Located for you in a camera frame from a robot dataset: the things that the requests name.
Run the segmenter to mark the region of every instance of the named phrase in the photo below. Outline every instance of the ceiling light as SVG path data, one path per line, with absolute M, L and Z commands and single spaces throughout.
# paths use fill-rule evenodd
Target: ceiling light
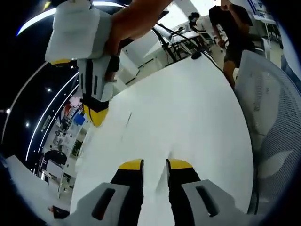
M 79 86 L 79 85 L 77 85 L 77 86 L 71 91 L 71 93 L 70 93 L 70 94 L 66 97 L 66 99 L 63 101 L 62 105 L 68 100 L 68 98 L 72 95 L 72 93 L 77 89 L 78 86 Z M 61 109 L 61 107 L 58 108 L 58 110 L 56 111 L 55 115 L 60 111 L 60 109 Z M 47 129 L 46 129 L 46 132 L 48 131 L 50 125 L 52 124 L 52 121 L 53 121 L 53 118 L 52 118 L 52 120 L 50 121 L 50 123 L 49 123 L 49 125 L 48 125 L 48 127 L 47 127 Z M 44 134 L 44 136 L 43 136 L 43 138 L 42 138 L 42 141 L 41 141 L 41 144 L 40 144 L 40 147 L 39 147 L 38 152 L 40 151 L 40 148 L 41 148 L 42 143 L 43 143 L 43 141 L 44 141 L 45 135 L 46 135 L 46 133 Z
M 28 146 L 28 149 L 27 149 L 27 153 L 26 153 L 26 158 L 25 158 L 25 161 L 27 161 L 27 158 L 28 158 L 28 153 L 29 153 L 29 149 L 30 149 L 30 146 L 32 145 L 32 140 L 33 140 L 33 137 L 35 135 L 35 133 L 37 132 L 37 129 L 39 127 L 39 124 L 41 123 L 44 115 L 46 114 L 46 112 L 48 111 L 49 107 L 51 106 L 51 104 L 54 102 L 54 100 L 57 98 L 57 96 L 60 94 L 60 92 L 68 85 L 68 83 L 70 81 L 72 81 L 79 73 L 77 72 L 72 78 L 69 79 L 69 81 L 67 81 L 67 83 L 60 89 L 60 91 L 58 91 L 58 93 L 55 95 L 55 97 L 52 99 L 52 101 L 49 103 L 48 107 L 46 108 L 46 110 L 44 111 L 44 113 L 42 114 L 42 116 L 40 117 L 39 121 L 38 121 L 38 124 L 36 126 L 36 128 L 34 129 L 33 131 L 33 134 L 32 134 L 32 137 L 30 139 L 30 142 L 29 142 L 29 146 Z
M 124 8 L 124 6 L 120 5 L 120 4 L 117 4 L 117 3 L 114 3 L 114 2 L 106 2 L 106 1 L 94 1 L 93 2 L 93 5 L 94 6 L 115 6 L 115 7 L 121 7 L 121 8 Z M 51 16 L 53 15 L 54 13 L 56 12 L 56 8 L 52 8 L 50 10 L 47 10 L 37 16 L 35 16 L 34 18 L 31 18 L 29 21 L 27 21 L 22 27 L 21 29 L 19 30 L 17 36 L 19 34 L 21 34 L 23 31 L 25 31 L 27 28 L 29 28 L 30 26 L 32 26 L 33 24 L 35 24 L 36 22 L 48 17 L 48 16 Z

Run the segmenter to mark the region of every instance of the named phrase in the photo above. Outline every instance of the black t-shirt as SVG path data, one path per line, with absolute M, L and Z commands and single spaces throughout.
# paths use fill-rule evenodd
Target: black t-shirt
M 189 21 L 189 27 L 190 27 L 190 29 L 193 30 L 194 32 L 198 32 L 198 30 L 195 28 L 195 26 L 197 26 L 196 22 Z
M 253 26 L 245 8 L 234 4 L 232 6 L 242 23 Z M 209 17 L 213 26 L 219 24 L 225 31 L 229 45 L 243 48 L 254 46 L 251 38 L 241 32 L 229 11 L 222 10 L 220 6 L 214 6 L 209 10 Z

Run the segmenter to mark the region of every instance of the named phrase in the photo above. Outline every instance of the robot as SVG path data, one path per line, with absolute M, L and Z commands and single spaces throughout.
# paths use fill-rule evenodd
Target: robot
M 104 53 L 111 24 L 111 15 L 89 1 L 66 1 L 56 8 L 45 55 L 54 65 L 77 61 L 84 111 L 95 126 L 103 122 L 113 94 L 112 81 L 105 76 L 119 69 L 119 58 Z
M 135 226 L 143 203 L 142 159 L 122 164 L 110 183 L 102 183 L 77 203 L 74 213 L 54 226 Z M 176 226 L 253 226 L 260 215 L 247 215 L 234 199 L 209 180 L 200 180 L 192 165 L 167 159 L 169 202 Z

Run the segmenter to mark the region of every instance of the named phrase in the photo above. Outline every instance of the white chair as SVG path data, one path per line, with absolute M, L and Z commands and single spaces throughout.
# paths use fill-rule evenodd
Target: white chair
M 268 59 L 245 50 L 235 93 L 255 165 L 249 213 L 265 214 L 295 176 L 301 159 L 301 87 Z

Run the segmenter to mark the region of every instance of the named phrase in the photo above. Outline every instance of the window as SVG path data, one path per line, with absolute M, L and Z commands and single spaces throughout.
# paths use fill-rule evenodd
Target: window
M 197 8 L 201 16 L 207 16 L 209 14 L 209 9 L 215 5 L 221 5 L 221 1 L 217 0 L 190 0 L 191 3 Z
M 167 9 L 169 13 L 158 21 L 165 27 L 173 29 L 174 27 L 179 26 L 188 21 L 186 15 L 176 4 L 171 3 L 169 6 L 167 6 Z

